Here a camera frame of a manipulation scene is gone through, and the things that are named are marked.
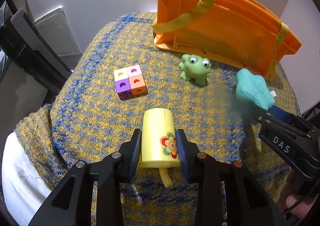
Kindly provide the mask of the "person right hand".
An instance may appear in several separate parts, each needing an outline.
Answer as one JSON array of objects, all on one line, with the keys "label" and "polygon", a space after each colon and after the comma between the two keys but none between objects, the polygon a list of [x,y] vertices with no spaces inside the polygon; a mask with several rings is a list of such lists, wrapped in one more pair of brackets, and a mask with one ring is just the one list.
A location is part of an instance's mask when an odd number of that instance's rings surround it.
[{"label": "person right hand", "polygon": [[[281,190],[280,197],[277,201],[277,207],[281,212],[284,212],[285,209],[290,208],[301,199],[301,196],[293,193],[292,187],[293,183],[295,182],[295,178],[296,173],[291,170],[287,176],[286,184]],[[303,220],[311,210],[317,198],[318,197],[307,197],[304,201],[302,201],[302,203],[291,210],[291,214],[296,215],[299,219]]]}]

